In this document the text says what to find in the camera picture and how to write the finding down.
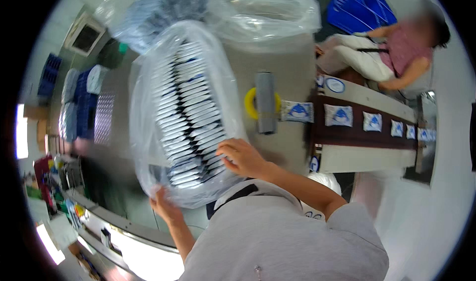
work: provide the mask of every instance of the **label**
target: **label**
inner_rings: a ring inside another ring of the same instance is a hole
[[[330,91],[335,93],[342,93],[346,89],[346,85],[343,82],[334,78],[328,78],[326,85]]]

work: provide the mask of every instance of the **clear plastic bag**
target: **clear plastic bag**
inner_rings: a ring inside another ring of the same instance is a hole
[[[73,142],[77,137],[77,116],[76,104],[65,103],[61,106],[58,119],[59,136],[67,142]]]
[[[321,28],[315,0],[209,0],[205,20],[215,35],[238,43],[266,42]]]
[[[201,19],[207,0],[104,0],[94,17],[109,28],[111,35],[139,54],[173,23]]]
[[[129,134],[136,174],[144,192],[154,197],[159,184],[169,188],[171,199],[178,206],[196,208],[216,200],[243,178],[225,170],[196,188],[177,189],[170,185],[168,173],[171,164],[166,159],[160,141],[162,131],[155,120],[157,103],[152,101],[153,91],[157,90],[164,77],[153,74],[153,70],[165,57],[174,55],[185,40],[198,43],[203,50],[208,82],[213,89],[213,99],[221,110],[226,137],[246,139],[236,80],[221,43],[202,22],[192,20],[177,22],[164,30],[151,50],[138,58],[141,69],[131,98]]]

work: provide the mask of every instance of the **white packet with blue logo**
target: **white packet with blue logo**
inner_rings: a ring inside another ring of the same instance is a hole
[[[326,126],[338,125],[352,127],[354,114],[352,106],[331,106],[324,104]]]
[[[364,113],[364,130],[382,132],[382,115],[379,113]]]
[[[418,141],[430,141],[426,129],[418,129]]]
[[[414,140],[415,139],[415,127],[413,125],[407,124],[407,139]]]
[[[281,121],[314,123],[314,106],[312,103],[281,100]]]
[[[390,129],[390,135],[403,137],[403,123],[392,120],[392,129]]]

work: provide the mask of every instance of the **fluorescent light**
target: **fluorescent light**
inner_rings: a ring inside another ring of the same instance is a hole
[[[138,242],[115,230],[109,231],[111,243],[121,250],[124,262],[140,278],[146,281],[173,281],[184,272],[180,254]]]
[[[45,245],[46,250],[56,264],[60,264],[63,260],[65,260],[63,252],[61,252],[61,250],[57,250],[55,244],[53,244],[50,235],[48,235],[48,232],[46,231],[45,225],[37,226],[36,232],[38,233],[43,245]]]
[[[81,243],[81,245],[83,245],[84,248],[86,248],[89,251],[89,253],[94,254],[91,251],[91,248],[89,247],[88,243],[81,236],[78,236],[78,241]]]

